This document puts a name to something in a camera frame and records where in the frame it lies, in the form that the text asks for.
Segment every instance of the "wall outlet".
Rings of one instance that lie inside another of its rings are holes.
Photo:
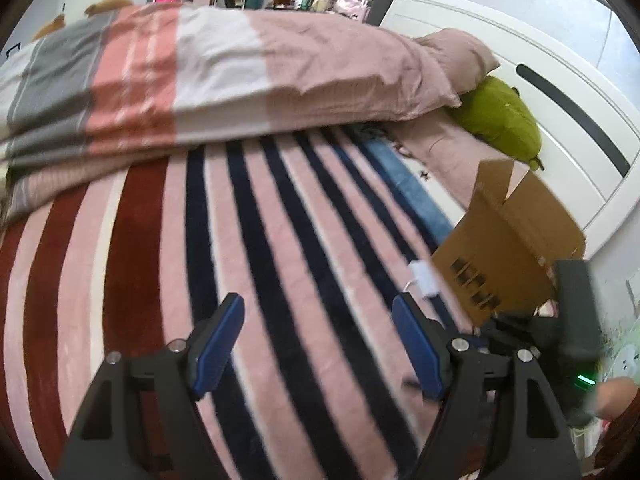
[[[631,278],[626,280],[626,290],[634,304],[634,313],[636,318],[640,316],[640,269]]]
[[[634,344],[627,344],[620,349],[615,361],[613,361],[609,377],[630,377],[633,379],[638,374],[639,365],[638,347]]]

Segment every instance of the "pink pillowcase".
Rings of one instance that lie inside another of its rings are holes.
[[[509,158],[458,126],[442,109],[411,121],[388,123],[386,129],[465,209],[471,202],[480,162]],[[526,164],[516,162],[510,189],[527,171]]]
[[[438,61],[458,95],[475,89],[484,76],[500,66],[489,47],[456,28],[443,28],[415,41]]]

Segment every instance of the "folded comforter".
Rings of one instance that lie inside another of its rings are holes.
[[[0,70],[2,216],[176,146],[459,103],[427,48],[339,16],[127,7],[30,44]]]

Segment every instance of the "striped blanket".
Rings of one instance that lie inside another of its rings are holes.
[[[186,336],[238,292],[246,321],[199,403],[232,479],[402,476],[437,406],[390,318],[450,226],[384,142],[356,126],[217,142],[60,194],[0,247],[0,419],[56,471],[106,352]],[[421,301],[469,322],[442,284]]]

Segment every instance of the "white headboard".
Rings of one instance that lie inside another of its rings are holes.
[[[502,64],[493,74],[540,125],[536,174],[584,230],[586,257],[604,245],[640,198],[640,112],[615,86],[553,38],[466,0],[394,0],[380,26],[412,38],[453,27],[484,41]]]

